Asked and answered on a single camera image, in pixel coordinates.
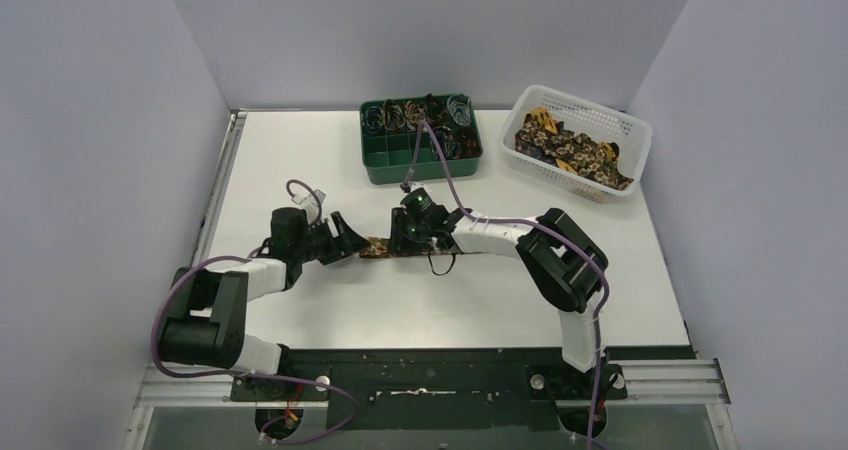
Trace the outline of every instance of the white enclosure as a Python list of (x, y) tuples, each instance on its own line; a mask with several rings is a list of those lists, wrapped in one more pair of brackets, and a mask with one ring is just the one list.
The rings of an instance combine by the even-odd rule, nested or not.
[(843, 448), (846, 2), (0, 0), (3, 448), (120, 445), (229, 108), (531, 84), (653, 127), (645, 198), (742, 448)]

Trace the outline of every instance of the patterned fabric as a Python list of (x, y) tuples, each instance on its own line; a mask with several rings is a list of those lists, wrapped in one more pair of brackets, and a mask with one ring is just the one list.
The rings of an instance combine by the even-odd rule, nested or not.
[[(389, 252), (389, 239), (388, 238), (380, 238), (380, 237), (365, 237), (368, 240), (368, 243), (371, 244), (370, 247), (366, 248), (359, 252), (360, 258), (371, 258), (371, 259), (382, 259), (382, 258), (399, 258), (399, 257), (423, 257), (427, 256), (427, 250), (422, 250), (420, 252), (404, 252), (404, 253), (391, 253)], [(449, 250), (431, 250), (430, 255), (450, 255), (454, 252)]]
[(624, 190), (633, 182), (618, 171), (618, 145), (595, 142), (585, 133), (575, 135), (539, 107), (524, 117), (515, 134), (515, 150), (606, 187)]

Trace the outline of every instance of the metal frame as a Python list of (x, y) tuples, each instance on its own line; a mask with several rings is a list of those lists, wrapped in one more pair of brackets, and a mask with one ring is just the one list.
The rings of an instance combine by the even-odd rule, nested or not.
[[(715, 360), (621, 360), (627, 382), (628, 397), (610, 400), (617, 405), (708, 405), (722, 407), (729, 403), (721, 369)], [(178, 372), (190, 373), (203, 367), (171, 365)], [(141, 386), (137, 408), (155, 407), (254, 407), (282, 408), (286, 402), (233, 402), (230, 389), (233, 377), (219, 375), (195, 379), (167, 377), (149, 366)], [(558, 400), (559, 407), (586, 406), (582, 400)], [(291, 402), (292, 408), (324, 408), (327, 402)], [(720, 415), (716, 413), (716, 427)]]
[[(209, 198), (193, 263), (208, 257), (218, 216), (235, 162), (249, 111), (233, 111), (226, 130), (212, 193)], [(607, 405), (705, 405), (720, 450), (738, 450), (726, 404), (730, 403), (724, 378), (715, 360), (619, 360), (627, 382), (628, 398)], [(172, 366), (176, 371), (199, 371), (200, 367)], [(233, 377), (173, 379), (149, 366), (136, 399), (123, 450), (141, 450), (156, 407), (253, 407), (281, 408), (286, 402), (232, 402)], [(292, 402), (292, 408), (327, 408), (326, 402)], [(581, 401), (557, 401), (559, 407), (587, 405)]]

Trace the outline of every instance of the purple cable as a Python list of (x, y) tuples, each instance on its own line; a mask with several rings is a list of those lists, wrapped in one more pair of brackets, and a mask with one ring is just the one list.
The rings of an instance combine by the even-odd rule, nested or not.
[[(165, 301), (162, 303), (162, 306), (159, 307), (159, 311), (156, 312), (156, 318), (153, 321), (153, 329), (150, 331), (150, 356), (151, 356), (151, 359), (153, 360), (153, 364), (164, 375), (167, 375), (167, 376), (172, 377), (172, 378), (210, 377), (210, 376), (214, 376), (214, 375), (238, 376), (238, 375), (235, 375), (235, 374), (233, 374), (233, 373), (231, 373), (227, 370), (209, 370), (209, 371), (194, 372), (194, 373), (175, 372), (175, 371), (170, 370), (170, 369), (165, 367), (165, 364), (162, 362), (162, 357), (159, 355), (159, 328), (162, 327), (163, 320), (165, 318), (165, 311), (168, 308), (168, 305), (170, 305), (171, 300), (173, 300), (174, 295), (176, 295), (177, 291), (179, 291), (179, 289), (182, 288), (182, 286), (185, 285), (185, 283), (191, 277), (196, 275), (197, 272), (203, 270), (204, 268), (208, 267), (209, 265), (211, 265), (213, 263), (228, 262), (228, 261), (229, 262), (247, 263), (249, 260), (245, 259), (245, 258), (241, 258), (241, 257), (232, 256), (232, 255), (223, 255), (223, 256), (220, 256), (220, 257), (213, 257), (213, 258), (210, 258), (210, 259), (207, 259), (207, 260), (204, 260), (204, 261), (198, 263), (197, 265), (191, 267), (185, 273), (185, 275), (180, 277), (174, 283), (174, 285), (168, 291), (168, 295), (165, 297)], [(253, 373), (253, 374), (250, 374), (250, 375), (252, 377), (271, 379), (271, 380), (280, 380), (280, 381), (284, 381), (284, 382), (299, 383), (301, 385), (312, 385), (312, 386), (315, 386), (315, 387), (326, 388), (327, 390), (330, 390), (332, 392), (336, 392), (339, 395), (347, 398), (348, 400), (350, 400), (354, 404), (353, 413), (351, 413), (349, 417), (345, 418), (344, 420), (337, 423), (336, 425), (333, 425), (331, 428), (328, 428), (324, 432), (313, 435), (311, 437), (303, 438), (303, 439), (300, 439), (300, 440), (293, 440), (293, 441), (290, 441), (290, 442), (278, 441), (277, 442), (278, 444), (281, 444), (281, 445), (297, 445), (297, 444), (300, 444), (300, 443), (314, 442), (315, 440), (318, 440), (318, 439), (326, 437), (327, 435), (330, 435), (331, 433), (333, 433), (336, 430), (344, 427), (345, 425), (350, 423), (354, 418), (356, 418), (356, 407), (357, 407), (356, 398), (354, 398), (353, 395), (342, 390), (341, 388), (334, 387), (332, 385), (326, 385), (326, 384), (323, 384), (323, 383), (320, 383), (320, 382), (315, 382), (315, 381), (312, 381), (312, 380), (305, 380), (305, 379), (297, 378), (297, 377), (288, 377), (288, 376), (285, 376), (285, 375), (268, 375), (268, 374), (264, 374), (264, 373)], [(270, 425), (273, 425), (274, 423), (278, 422), (280, 419), (281, 418), (269, 420), (267, 423), (265, 423), (264, 426), (262, 426), (262, 428), (260, 429), (260, 432), (265, 433), (265, 430)]]
[(309, 192), (309, 195), (312, 195), (312, 198), (315, 199), (315, 203), (318, 204), (318, 216), (315, 217), (315, 220), (313, 220), (310, 223), (310, 225), (314, 225), (314, 224), (320, 222), (321, 221), (321, 213), (323, 212), (323, 205), (321, 205), (321, 199), (318, 198), (318, 194), (315, 193), (315, 190), (312, 190), (312, 187), (310, 187), (309, 185), (307, 185), (303, 181), (298, 180), (296, 178), (292, 178), (291, 180), (286, 182), (286, 192), (288, 192), (290, 197), (294, 196), (294, 192), (291, 189), (292, 184), (300, 185), (301, 187), (303, 187), (307, 192)]
[[(325, 389), (330, 390), (332, 392), (336, 392), (339, 395), (341, 395), (341, 396), (347, 398), (348, 400), (350, 400), (351, 402), (353, 402), (353, 412), (347, 418), (342, 420), (341, 422), (333, 425), (332, 427), (324, 430), (321, 433), (317, 433), (317, 434), (309, 436), (309, 437), (301, 438), (299, 440), (290, 440), (290, 441), (289, 440), (277, 440), (276, 443), (278, 445), (300, 445), (301, 443), (309, 443), (309, 442), (314, 442), (315, 440), (320, 440), (320, 439), (326, 437), (327, 435), (330, 435), (331, 433), (335, 432), (336, 430), (344, 427), (345, 425), (350, 423), (354, 418), (356, 418), (356, 409), (359, 406), (359, 404), (356, 402), (356, 398), (353, 395), (351, 395), (350, 393), (342, 390), (339, 387), (334, 387), (332, 385), (315, 382), (313, 380), (306, 380), (306, 379), (303, 379), (303, 378), (287, 377), (285, 375), (256, 374), (256, 376), (259, 376), (260, 378), (269, 378), (269, 379), (273, 379), (273, 380), (281, 380), (281, 381), (284, 381), (284, 382), (299, 383), (301, 385), (312, 385), (314, 387), (325, 388)], [(264, 434), (265, 431), (268, 429), (268, 427), (270, 427), (271, 425), (273, 425), (273, 424), (275, 424), (275, 423), (277, 423), (280, 420), (283, 420), (285, 418), (286, 418), (286, 416), (284, 414), (281, 417), (277, 417), (277, 418), (273, 418), (271, 420), (268, 420), (267, 422), (265, 422), (265, 425), (262, 425), (262, 428), (259, 429), (259, 432)], [(264, 438), (265, 438), (265, 441), (268, 441), (268, 442), (273, 441), (273, 439), (271, 437), (267, 436), (267, 435), (265, 435)]]
[(586, 255), (580, 247), (572, 243), (567, 238), (562, 235), (554, 232), (553, 230), (545, 227), (544, 225), (534, 222), (532, 220), (524, 220), (520, 218), (477, 218), (466, 210), (465, 205), (462, 204), (462, 201), (459, 199), (459, 195), (456, 193), (456, 187), (453, 185), (453, 178), (450, 176), (450, 169), (448, 168), (448, 162), (445, 158), (444, 152), (442, 152), (441, 146), (439, 146), (438, 140), (436, 139), (436, 135), (433, 133), (433, 129), (430, 127), (430, 124), (427, 123), (426, 120), (422, 120), (418, 123), (418, 137), (415, 140), (415, 152), (413, 153), (412, 163), (409, 166), (409, 171), (406, 174), (406, 179), (404, 180), (404, 186), (409, 185), (409, 181), (412, 178), (412, 174), (415, 173), (415, 165), (418, 162), (418, 148), (421, 145), (421, 133), (423, 130), (427, 130), (427, 133), (430, 135), (430, 140), (433, 142), (433, 147), (436, 149), (436, 152), (439, 154), (439, 160), (442, 162), (442, 169), (445, 172), (445, 179), (448, 181), (448, 187), (450, 187), (451, 194), (453, 194), (453, 199), (456, 201), (456, 205), (459, 207), (459, 210), (465, 215), (466, 218), (469, 218), (473, 221), (484, 221), (488, 223), (500, 223), (505, 225), (529, 225), (536, 230), (539, 230), (552, 238), (560, 241), (563, 245), (566, 246), (569, 250), (576, 253), (583, 261), (586, 262), (586, 265), (592, 269), (598, 275), (598, 278), (601, 280), (601, 286), (604, 289), (604, 293), (601, 296), (601, 301), (598, 303), (598, 306), (595, 308), (594, 313), (592, 314), (592, 319), (594, 321), (594, 330), (595, 330), (595, 375), (594, 375), (594, 383), (592, 384), (592, 401), (591, 407), (589, 409), (589, 429), (586, 432), (586, 448), (591, 450), (592, 448), (592, 430), (595, 424), (595, 408), (598, 404), (598, 387), (601, 382), (601, 324), (598, 320), (598, 316), (601, 312), (603, 306), (607, 303), (607, 299), (609, 298), (609, 282), (607, 282), (607, 277), (604, 275), (604, 271), (601, 267), (598, 266), (597, 263), (592, 260), (589, 255)]

